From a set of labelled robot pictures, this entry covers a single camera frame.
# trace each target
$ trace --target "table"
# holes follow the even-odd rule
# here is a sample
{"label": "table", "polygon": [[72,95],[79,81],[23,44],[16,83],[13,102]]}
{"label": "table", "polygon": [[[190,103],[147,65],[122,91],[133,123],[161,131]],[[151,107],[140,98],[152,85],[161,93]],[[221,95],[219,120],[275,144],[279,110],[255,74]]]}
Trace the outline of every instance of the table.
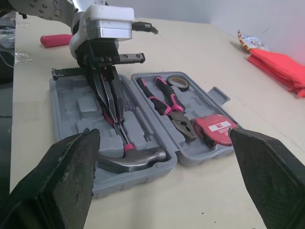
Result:
{"label": "table", "polygon": [[[224,109],[244,128],[282,141],[305,163],[305,103],[246,61],[248,53],[210,24],[146,20],[158,35],[134,32],[120,53],[143,52],[138,72],[182,71],[204,90],[213,86],[231,101]],[[51,68],[76,67],[69,47],[45,49],[42,35],[69,33],[59,22],[17,15],[14,70],[11,190],[55,143],[49,80]],[[93,200],[86,229],[265,229],[241,177],[234,154],[200,166],[177,165],[166,177]]]}

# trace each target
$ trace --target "red tape measure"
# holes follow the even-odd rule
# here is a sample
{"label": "red tape measure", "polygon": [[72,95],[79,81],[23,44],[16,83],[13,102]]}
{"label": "red tape measure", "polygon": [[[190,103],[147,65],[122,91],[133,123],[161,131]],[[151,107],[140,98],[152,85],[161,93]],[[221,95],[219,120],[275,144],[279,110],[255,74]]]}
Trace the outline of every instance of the red tape measure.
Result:
{"label": "red tape measure", "polygon": [[210,148],[215,147],[217,144],[232,146],[232,141],[228,136],[228,131],[232,128],[238,128],[238,126],[232,120],[220,114],[194,120],[196,133]]}

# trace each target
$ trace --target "gray tool case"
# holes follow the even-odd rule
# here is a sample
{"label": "gray tool case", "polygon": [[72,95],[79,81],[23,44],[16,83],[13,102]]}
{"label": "gray tool case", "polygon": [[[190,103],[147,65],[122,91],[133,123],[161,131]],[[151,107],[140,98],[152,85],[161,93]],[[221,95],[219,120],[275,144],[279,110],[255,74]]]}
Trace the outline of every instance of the gray tool case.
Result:
{"label": "gray tool case", "polygon": [[[97,162],[93,187],[95,198],[165,176],[174,168],[177,161],[183,166],[196,166],[207,159],[233,152],[232,146],[217,145],[210,149],[200,137],[194,142],[186,143],[184,136],[175,129],[169,117],[159,115],[136,82],[139,77],[143,78],[150,91],[164,101],[164,95],[154,84],[154,79],[161,76],[166,80],[173,75],[185,77],[190,82],[190,88],[186,92],[181,92],[173,86],[178,99],[186,107],[185,115],[188,118],[220,114],[237,124],[221,108],[221,105],[230,100],[222,91],[214,87],[206,93],[184,73],[138,73],[132,75],[131,80],[120,75],[127,109],[123,127],[129,140],[139,151],[162,147],[167,153],[167,161],[158,162],[145,170],[121,174],[101,169]],[[51,79],[50,93],[57,141],[81,133],[85,128],[96,128],[101,133],[98,153],[110,157],[123,157],[123,141],[103,117],[102,109],[85,76],[57,81]]]}

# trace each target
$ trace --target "gray plastic tray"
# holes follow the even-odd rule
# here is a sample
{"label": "gray plastic tray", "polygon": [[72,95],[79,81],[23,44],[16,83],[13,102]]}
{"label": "gray plastic tray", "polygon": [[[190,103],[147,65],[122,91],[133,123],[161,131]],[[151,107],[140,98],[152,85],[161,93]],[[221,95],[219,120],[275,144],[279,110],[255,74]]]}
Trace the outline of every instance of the gray plastic tray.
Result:
{"label": "gray plastic tray", "polygon": [[185,116],[187,116],[190,120],[196,117],[219,114],[229,117],[236,124],[237,122],[221,108],[221,105],[228,102],[230,98],[217,87],[212,88],[212,90],[206,93],[188,75],[182,72],[133,74],[132,81],[137,87],[137,93],[140,92],[137,94],[137,96],[141,96],[145,101],[145,104],[149,105],[151,112],[154,113],[159,122],[162,123],[162,126],[165,128],[168,135],[171,136],[171,139],[175,144],[175,152],[178,156],[178,161],[184,166],[195,166],[207,159],[216,156],[224,156],[233,152],[233,146],[227,147],[216,145],[215,148],[210,149],[199,137],[194,142],[186,143],[185,138],[175,129],[170,119],[167,116],[160,116],[158,114],[158,112],[154,109],[153,103],[146,98],[145,94],[136,82],[138,78],[143,78],[146,81],[149,90],[159,99],[165,101],[163,93],[157,88],[154,80],[157,76],[161,76],[166,80],[169,76],[173,75],[185,77],[190,82],[190,88],[186,92],[181,92],[175,86],[172,87],[178,99],[186,108]]}
{"label": "gray plastic tray", "polygon": [[[184,73],[134,74],[132,80],[120,75],[125,102],[135,107],[134,111],[127,111],[124,115],[123,126],[128,138],[136,149],[141,151],[163,147],[168,160],[156,163],[142,171],[122,174],[101,169],[97,162],[93,187],[95,198],[165,176],[176,165],[177,159],[185,166],[194,166],[209,158],[226,155],[233,151],[233,147],[226,146],[210,149],[199,138],[195,142],[186,143],[185,138],[174,128],[170,119],[167,116],[160,116],[155,111],[152,102],[145,97],[136,83],[137,78],[144,78],[151,92],[160,99],[164,99],[162,92],[153,81],[156,76],[166,79],[173,74],[183,75],[190,81],[190,89],[187,92],[180,92],[178,88],[173,87],[179,100],[186,107],[187,117],[191,119],[222,114],[231,118],[221,108],[221,105],[229,100],[224,93],[216,87],[209,93],[205,93]],[[99,154],[112,157],[123,156],[123,142],[103,117],[94,92],[84,76],[58,81],[50,80],[50,92],[55,135],[58,141],[81,133],[85,128],[97,128],[101,133]]]}

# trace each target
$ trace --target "orange fabric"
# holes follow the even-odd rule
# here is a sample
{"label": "orange fabric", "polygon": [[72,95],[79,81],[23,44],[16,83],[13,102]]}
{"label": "orange fabric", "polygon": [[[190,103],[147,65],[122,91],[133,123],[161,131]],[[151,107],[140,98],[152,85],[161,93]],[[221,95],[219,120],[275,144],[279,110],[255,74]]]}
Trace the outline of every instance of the orange fabric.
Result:
{"label": "orange fabric", "polygon": [[295,62],[289,56],[251,49],[248,61],[262,69],[281,83],[289,87],[289,91],[305,97],[305,67]]}

